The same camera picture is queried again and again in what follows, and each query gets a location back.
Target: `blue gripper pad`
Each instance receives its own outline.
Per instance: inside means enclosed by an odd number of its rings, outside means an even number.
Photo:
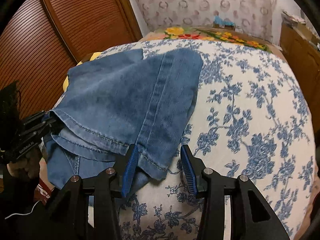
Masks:
[[[189,191],[191,193],[193,193],[194,195],[197,195],[198,190],[197,190],[197,186],[196,186],[196,175],[192,169],[191,162],[190,162],[187,151],[190,151],[189,147],[186,148],[182,145],[181,150],[180,150],[180,159],[182,162],[184,174],[187,179]]]
[[[124,171],[123,180],[122,180],[122,189],[121,189],[122,197],[126,197],[130,191],[134,172],[138,164],[138,158],[139,158],[139,151],[137,146],[135,145]]]

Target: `wooden wardrobe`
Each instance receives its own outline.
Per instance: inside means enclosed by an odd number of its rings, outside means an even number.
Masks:
[[[49,110],[85,55],[141,37],[129,0],[26,0],[0,37],[0,89],[19,80],[21,118]]]

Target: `blue fabric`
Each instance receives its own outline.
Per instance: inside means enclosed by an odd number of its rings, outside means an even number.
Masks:
[[[44,138],[49,181],[61,188],[72,175],[95,176],[131,143],[140,168],[131,192],[165,178],[195,108],[202,65],[190,49],[147,59],[137,49],[70,69],[67,91],[50,111],[66,127]]]

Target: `stitching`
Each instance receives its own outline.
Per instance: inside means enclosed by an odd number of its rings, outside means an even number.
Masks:
[[[153,90],[152,90],[152,94],[151,94],[150,102],[149,102],[149,105],[148,105],[148,109],[147,109],[146,114],[145,114],[145,116],[144,116],[144,118],[143,118],[143,122],[142,122],[142,125],[141,125],[141,127],[140,127],[140,131],[139,131],[139,133],[138,133],[138,136],[137,136],[137,139],[136,139],[136,142],[135,142],[136,144],[138,143],[138,140],[140,140],[141,130],[142,130],[142,128],[145,126],[146,119],[148,118],[151,101],[152,101],[152,98],[154,97],[155,89],[156,89],[156,87],[157,87],[157,80],[158,80],[158,78],[159,78],[159,73],[161,72],[161,65],[160,65],[159,72],[158,72],[158,75],[157,75],[156,83],[155,83],[155,85],[154,85],[154,87],[153,87]],[[149,142],[150,133],[149,133],[149,135],[148,135],[148,139],[147,139],[146,146],[148,145],[148,142]]]
[[[141,157],[143,157],[143,158],[145,158],[146,160],[147,160],[147,162],[149,162],[149,163],[151,163],[152,165],[154,165],[154,166],[156,166],[158,169],[160,169],[161,171],[167,171],[168,170],[168,168],[161,168],[158,164],[156,164],[155,162],[153,162],[152,160],[150,160],[149,158],[148,158],[148,156],[146,156],[145,154],[143,154],[143,153],[140,153],[141,154]]]
[[[161,75],[162,72],[164,71],[164,69],[163,69],[163,68],[164,68],[164,67],[163,67],[164,63],[163,63],[163,61],[164,61],[164,58],[165,58],[165,57],[166,57],[166,54],[163,56],[162,61],[161,61],[160,70],[159,70],[159,74],[160,74],[160,75]],[[170,60],[170,72],[171,72],[171,70],[172,70],[172,65],[173,65],[173,60]],[[151,130],[150,130],[150,133],[149,133],[149,136],[148,136],[146,145],[149,144],[150,138],[151,138],[151,136],[152,136],[153,127],[155,126],[156,118],[157,118],[157,115],[158,115],[158,113],[159,113],[160,103],[161,103],[162,100],[163,100],[163,97],[164,97],[166,88],[167,88],[167,86],[168,86],[169,75],[168,75],[168,74],[165,75],[165,78],[164,78],[164,79],[165,79],[165,82],[164,82],[164,85],[163,85],[163,87],[162,87],[162,93],[161,93],[161,96],[160,96],[160,98],[159,98],[159,101],[158,101],[158,104],[157,104],[157,107],[156,107],[156,113],[155,113],[155,116],[154,116],[154,118],[153,118],[153,122],[152,122],[152,125],[151,125]]]
[[[70,164],[70,166],[71,166],[71,168],[72,168],[72,171],[73,171],[76,175],[79,175],[79,162],[80,162],[80,157],[76,155],[76,157],[75,157],[76,166],[73,167],[72,164],[71,164],[71,161],[70,161],[70,159],[69,159],[69,157],[68,157],[68,155],[67,155],[66,152],[64,151],[64,148],[61,147],[61,149],[62,149],[63,153],[65,154],[65,156],[67,157],[68,162],[69,162],[69,164]]]
[[[92,148],[89,148],[89,147],[86,147],[86,146],[83,146],[83,145],[81,145],[81,144],[78,144],[78,143],[75,143],[75,142],[73,142],[73,141],[70,141],[70,140],[68,140],[68,139],[66,139],[66,138],[63,138],[62,136],[60,136],[60,135],[56,135],[56,136],[58,136],[58,137],[60,137],[60,138],[62,138],[62,139],[64,139],[64,140],[66,140],[66,141],[68,141],[68,142],[70,142],[70,143],[73,143],[73,144],[75,144],[75,145],[78,145],[78,146],[80,146],[80,147],[83,147],[83,148],[86,148],[86,149],[88,149],[88,150],[92,150],[92,151],[95,151],[95,152],[98,152],[98,153],[112,153],[111,151],[109,151],[109,152],[107,152],[107,151],[104,151],[104,150],[97,150],[97,149],[92,149]],[[141,155],[141,157],[143,157],[143,158],[145,158],[146,160],[147,160],[147,162],[149,162],[149,163],[151,163],[152,165],[154,165],[154,166],[156,166],[158,169],[160,169],[161,171],[167,171],[168,170],[168,168],[161,168],[158,164],[156,164],[155,162],[153,162],[152,160],[150,160],[149,158],[148,158],[148,156],[146,156],[145,154],[143,154],[143,153],[141,153],[140,152],[140,155]]]
[[[70,143],[73,143],[74,145],[78,145],[78,146],[80,146],[80,147],[82,147],[82,148],[86,148],[86,149],[88,149],[88,150],[92,150],[92,151],[95,151],[95,152],[97,152],[97,153],[107,153],[107,154],[112,153],[111,151],[97,150],[97,149],[94,149],[94,148],[90,148],[90,147],[87,147],[87,146],[83,146],[83,145],[81,145],[81,144],[78,144],[78,143],[75,143],[75,142],[73,142],[73,141],[70,141],[70,140],[68,140],[68,139],[66,139],[66,138],[64,138],[64,137],[62,137],[62,136],[60,136],[60,135],[56,135],[56,136],[62,138],[63,140],[66,140],[66,141],[68,141],[68,142],[70,142]]]
[[[104,137],[103,135],[100,135],[100,134],[98,134],[98,133],[96,133],[96,132],[90,131],[89,129],[87,129],[87,128],[81,126],[81,125],[79,125],[78,123],[76,123],[76,121],[73,120],[70,115],[66,114],[66,113],[65,113],[64,111],[62,111],[61,109],[58,109],[58,111],[63,112],[66,116],[68,116],[68,117],[71,119],[71,121],[72,121],[74,124],[76,124],[77,126],[79,126],[80,128],[82,128],[83,130],[85,130],[85,131],[87,131],[87,132],[89,132],[89,133],[95,134],[95,135],[97,135],[97,136],[99,136],[99,137],[101,137],[101,138],[107,139],[108,141],[111,141],[111,142],[116,143],[116,144],[120,144],[120,145],[123,145],[123,146],[129,146],[129,144],[117,142],[117,141],[114,141],[114,140],[109,139],[109,138],[107,138],[107,137]]]

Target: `wooden cabinet door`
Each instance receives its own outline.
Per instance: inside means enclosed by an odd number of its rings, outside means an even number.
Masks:
[[[85,55],[140,38],[129,0],[27,0],[0,36],[0,89],[19,80],[20,117],[49,110]]]
[[[308,103],[316,133],[320,130],[320,53],[285,24],[281,29],[280,46]]]

